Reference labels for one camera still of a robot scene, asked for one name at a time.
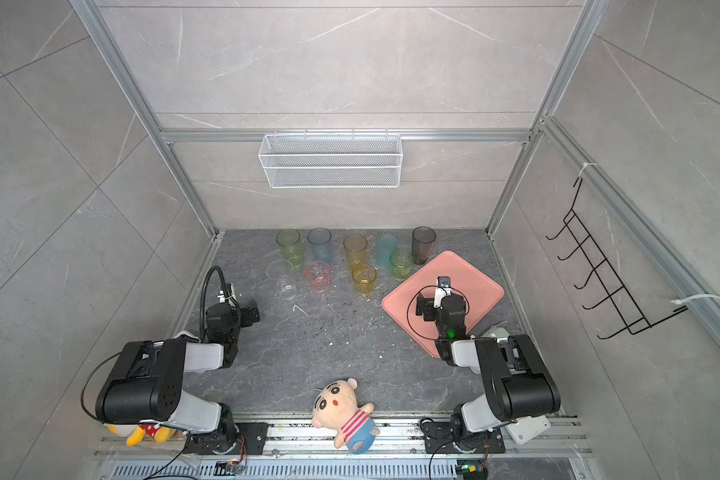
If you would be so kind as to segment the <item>pink plastic tray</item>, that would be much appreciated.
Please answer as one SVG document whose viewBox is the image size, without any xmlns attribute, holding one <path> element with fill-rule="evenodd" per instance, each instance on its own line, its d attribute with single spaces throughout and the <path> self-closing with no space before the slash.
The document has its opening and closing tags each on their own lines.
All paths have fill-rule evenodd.
<svg viewBox="0 0 720 480">
<path fill-rule="evenodd" d="M 415 298 L 421 289 L 425 298 L 433 298 L 438 276 L 448 276 L 452 292 L 469 303 L 465 318 L 467 334 L 476 332 L 476 325 L 504 296 L 497 282 L 451 251 L 437 255 L 386 295 L 381 302 L 384 311 L 433 358 L 438 357 L 434 343 L 437 329 L 433 322 L 425 322 L 415 314 Z"/>
</svg>

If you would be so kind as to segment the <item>clear glass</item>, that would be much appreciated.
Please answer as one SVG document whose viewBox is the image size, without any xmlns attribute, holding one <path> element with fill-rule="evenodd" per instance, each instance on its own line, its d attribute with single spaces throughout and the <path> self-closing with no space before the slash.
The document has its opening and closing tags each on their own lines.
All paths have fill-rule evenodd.
<svg viewBox="0 0 720 480">
<path fill-rule="evenodd" d="M 293 266 L 285 259 L 271 262 L 266 269 L 267 277 L 276 285 L 279 297 L 283 300 L 293 300 L 297 295 L 297 286 L 293 277 Z"/>
</svg>

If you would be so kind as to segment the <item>tall green glass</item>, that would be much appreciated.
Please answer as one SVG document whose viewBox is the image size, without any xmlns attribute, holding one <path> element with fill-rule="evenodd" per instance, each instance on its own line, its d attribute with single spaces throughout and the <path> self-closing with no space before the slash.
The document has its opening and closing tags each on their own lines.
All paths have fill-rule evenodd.
<svg viewBox="0 0 720 480">
<path fill-rule="evenodd" d="M 283 258 L 294 268 L 303 265 L 304 254 L 300 232 L 296 229 L 284 229 L 277 233 L 276 243 Z"/>
</svg>

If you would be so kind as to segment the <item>tall yellow glass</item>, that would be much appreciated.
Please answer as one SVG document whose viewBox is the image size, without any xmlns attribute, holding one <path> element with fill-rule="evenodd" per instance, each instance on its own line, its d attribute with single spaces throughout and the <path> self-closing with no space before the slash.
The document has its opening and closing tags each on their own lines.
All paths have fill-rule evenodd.
<svg viewBox="0 0 720 480">
<path fill-rule="evenodd" d="M 343 248 L 347 264 L 354 271 L 367 262 L 368 240 L 364 235 L 352 233 L 345 237 Z"/>
</svg>

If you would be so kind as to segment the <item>tall blue glass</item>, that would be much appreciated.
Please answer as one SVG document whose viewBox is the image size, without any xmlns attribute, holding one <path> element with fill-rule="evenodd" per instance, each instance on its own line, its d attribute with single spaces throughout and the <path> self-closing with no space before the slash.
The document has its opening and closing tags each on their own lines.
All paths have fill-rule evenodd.
<svg viewBox="0 0 720 480">
<path fill-rule="evenodd" d="M 324 227 L 313 228 L 307 235 L 307 242 L 315 261 L 322 261 L 327 264 L 332 262 L 332 234 L 329 229 Z"/>
</svg>

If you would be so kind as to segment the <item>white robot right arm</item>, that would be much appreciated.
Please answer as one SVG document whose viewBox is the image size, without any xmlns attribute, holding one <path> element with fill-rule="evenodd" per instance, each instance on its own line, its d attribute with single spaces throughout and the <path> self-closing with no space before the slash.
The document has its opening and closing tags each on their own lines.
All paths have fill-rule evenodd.
<svg viewBox="0 0 720 480">
<path fill-rule="evenodd" d="M 467 298 L 449 286 L 431 288 L 432 298 L 418 292 L 409 308 L 435 325 L 437 336 L 431 341 L 436 355 L 450 366 L 479 375 L 484 390 L 451 414 L 449 437 L 454 447 L 474 450 L 503 428 L 520 445 L 545 433 L 551 427 L 548 416 L 560 409 L 561 396 L 531 338 L 501 328 L 470 337 L 465 326 Z"/>
</svg>

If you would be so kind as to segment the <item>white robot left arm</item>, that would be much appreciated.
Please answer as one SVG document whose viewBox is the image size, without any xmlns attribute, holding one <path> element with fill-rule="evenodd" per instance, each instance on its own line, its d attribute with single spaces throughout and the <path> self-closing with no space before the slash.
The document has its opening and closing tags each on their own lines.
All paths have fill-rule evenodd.
<svg viewBox="0 0 720 480">
<path fill-rule="evenodd" d="M 230 407 L 189 393 L 183 383 L 186 373 L 232 366 L 240 330 L 260 321 L 258 305 L 250 301 L 241 307 L 235 299 L 226 299 L 206 308 L 204 320 L 201 336 L 182 331 L 166 340 L 127 343 L 114 356 L 116 362 L 97 395 L 95 419 L 112 431 L 153 430 L 157 441 L 182 432 L 188 453 L 241 453 L 244 434 Z"/>
</svg>

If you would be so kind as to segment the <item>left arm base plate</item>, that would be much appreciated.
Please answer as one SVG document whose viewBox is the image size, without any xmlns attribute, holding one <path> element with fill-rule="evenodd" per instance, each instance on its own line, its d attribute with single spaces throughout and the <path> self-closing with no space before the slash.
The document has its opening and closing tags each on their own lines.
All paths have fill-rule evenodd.
<svg viewBox="0 0 720 480">
<path fill-rule="evenodd" d="M 190 434 L 183 450 L 197 455 L 261 455 L 269 424 L 262 422 L 221 425 L 210 433 Z"/>
</svg>

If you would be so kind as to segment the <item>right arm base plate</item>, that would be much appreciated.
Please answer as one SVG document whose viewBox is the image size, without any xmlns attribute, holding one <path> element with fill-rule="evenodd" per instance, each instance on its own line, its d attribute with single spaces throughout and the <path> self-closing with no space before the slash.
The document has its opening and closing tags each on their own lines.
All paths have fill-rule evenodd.
<svg viewBox="0 0 720 480">
<path fill-rule="evenodd" d="M 449 422 L 425 417 L 418 427 L 424 438 L 427 454 L 503 454 L 506 452 L 499 431 L 455 433 Z"/>
</svg>

